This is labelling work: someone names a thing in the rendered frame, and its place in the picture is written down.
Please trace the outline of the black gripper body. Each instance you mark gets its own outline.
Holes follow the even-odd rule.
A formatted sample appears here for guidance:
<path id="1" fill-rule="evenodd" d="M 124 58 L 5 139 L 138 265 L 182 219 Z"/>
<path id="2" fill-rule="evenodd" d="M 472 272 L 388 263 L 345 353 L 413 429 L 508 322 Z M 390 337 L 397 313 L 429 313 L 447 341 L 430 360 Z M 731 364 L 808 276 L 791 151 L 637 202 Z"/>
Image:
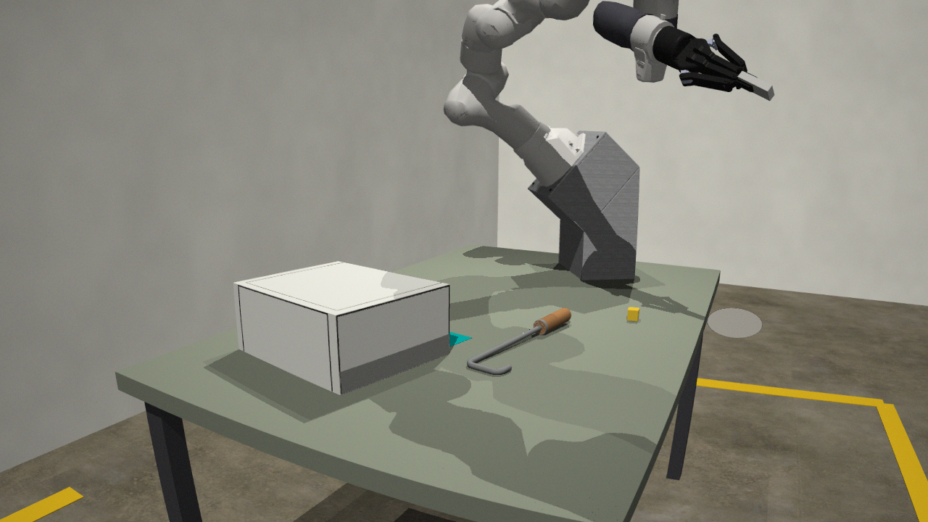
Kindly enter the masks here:
<path id="1" fill-rule="evenodd" d="M 702 44 L 705 49 L 711 50 L 704 38 L 695 38 L 683 30 L 665 26 L 654 38 L 653 55 L 659 62 L 679 72 L 682 70 L 689 70 L 691 73 L 705 72 L 702 65 L 687 59 L 687 52 L 690 52 L 709 61 L 707 56 L 694 49 L 694 44 Z"/>

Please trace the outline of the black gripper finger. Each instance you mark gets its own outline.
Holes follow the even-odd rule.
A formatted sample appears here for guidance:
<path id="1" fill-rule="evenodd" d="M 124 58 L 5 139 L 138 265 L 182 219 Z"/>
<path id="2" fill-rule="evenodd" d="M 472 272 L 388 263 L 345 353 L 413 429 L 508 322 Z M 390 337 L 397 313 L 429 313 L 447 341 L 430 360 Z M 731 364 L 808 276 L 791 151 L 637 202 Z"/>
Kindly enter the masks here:
<path id="1" fill-rule="evenodd" d="M 770 93 L 770 88 L 761 83 L 757 83 L 756 80 L 747 78 L 746 76 L 732 72 L 732 70 L 727 70 L 721 68 L 716 64 L 710 63 L 708 60 L 703 59 L 694 55 L 693 53 L 687 53 L 687 59 L 692 60 L 702 65 L 705 72 L 689 72 L 689 70 L 682 70 L 679 74 L 679 78 L 683 86 L 700 86 L 716 89 L 719 91 L 732 92 L 733 87 L 744 88 L 749 92 L 753 92 L 761 98 L 771 100 L 772 95 Z M 714 76 L 715 75 L 715 76 Z"/>
<path id="2" fill-rule="evenodd" d="M 702 44 L 698 44 L 698 43 L 694 44 L 694 49 L 695 49 L 696 51 L 700 52 L 701 54 L 707 56 L 707 57 L 709 58 L 709 62 L 710 62 L 710 63 L 716 64 L 717 66 L 720 66 L 720 67 L 722 67 L 722 68 L 726 68 L 726 69 L 728 69 L 728 70 L 732 70 L 732 72 L 738 73 L 738 75 L 739 75 L 739 74 L 742 74 L 742 75 L 746 76 L 747 78 L 751 78 L 752 80 L 756 80 L 756 82 L 757 82 L 757 83 L 761 83 L 761 85 L 764 85 L 764 86 L 766 86 L 766 87 L 769 87 L 769 88 L 770 88 L 770 93 L 771 93 L 771 95 L 772 95 L 772 98 L 774 98 L 774 89 L 773 89 L 773 86 L 772 86 L 772 85 L 769 85 L 769 83 L 765 82 L 764 80 L 761 80 L 761 79 L 755 77 L 753 74 L 748 73 L 748 72 L 747 72 L 747 67 L 746 67 L 745 61 L 744 61 L 739 55 L 737 55 L 732 49 L 730 49 L 730 48 L 721 40 L 721 38 L 719 37 L 719 35 L 718 35 L 717 33 L 716 33 L 716 34 L 713 34 L 713 38 L 707 40 L 707 42 L 708 42 L 708 44 L 709 44 L 709 47 L 713 47 L 713 49 L 719 50 L 719 52 L 721 53 L 721 55 L 723 55 L 724 57 L 726 57 L 727 60 L 723 59 L 723 57 L 719 57 L 719 56 L 715 55 L 715 52 L 713 52 L 713 51 L 711 51 L 711 50 L 709 50 L 709 49 L 705 49 L 705 47 L 703 47 Z M 729 60 L 729 61 L 728 61 L 728 60 Z M 740 65 L 741 65 L 741 66 L 740 66 Z M 745 72 L 745 71 L 746 71 L 746 72 Z"/>

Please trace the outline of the teal square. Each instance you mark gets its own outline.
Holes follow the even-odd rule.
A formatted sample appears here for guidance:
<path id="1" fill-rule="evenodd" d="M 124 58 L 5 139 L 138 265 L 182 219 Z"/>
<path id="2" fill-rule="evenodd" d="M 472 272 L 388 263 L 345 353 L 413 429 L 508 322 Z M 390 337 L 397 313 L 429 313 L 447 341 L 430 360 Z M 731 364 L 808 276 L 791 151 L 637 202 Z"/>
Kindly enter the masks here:
<path id="1" fill-rule="evenodd" d="M 460 335 L 460 334 L 457 334 L 457 333 L 452 333 L 451 331 L 449 332 L 449 346 L 450 346 L 450 347 L 451 347 L 451 346 L 455 346 L 456 344 L 459 344 L 459 343 L 461 343 L 462 341 L 466 341 L 466 340 L 469 340 L 469 339 L 473 339 L 473 338 L 468 337 L 468 336 L 466 336 L 466 335 Z"/>

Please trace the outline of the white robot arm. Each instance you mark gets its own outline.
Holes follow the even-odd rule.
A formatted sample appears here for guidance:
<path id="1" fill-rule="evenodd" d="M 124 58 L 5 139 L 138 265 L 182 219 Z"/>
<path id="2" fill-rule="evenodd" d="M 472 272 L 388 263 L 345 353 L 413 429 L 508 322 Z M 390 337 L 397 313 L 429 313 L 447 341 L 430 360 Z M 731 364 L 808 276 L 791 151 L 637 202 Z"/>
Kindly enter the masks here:
<path id="1" fill-rule="evenodd" d="M 589 0 L 499 0 L 493 6 L 475 4 L 468 10 L 462 30 L 460 62 L 468 70 L 445 99 L 444 114 L 457 125 L 476 125 L 496 133 L 523 159 L 525 167 L 539 181 L 539 187 L 559 181 L 576 163 L 584 153 L 586 134 L 574 135 L 567 128 L 550 128 L 523 106 L 496 100 L 508 79 L 506 65 L 501 62 L 501 49 L 523 38 L 544 19 L 578 17 L 588 4 Z M 678 8 L 679 0 L 634 0 L 633 7 L 602 1 L 594 9 L 594 31 L 623 49 L 634 51 L 637 80 L 655 83 L 664 79 L 667 64 L 654 57 L 654 38 L 664 26 L 677 28 Z"/>

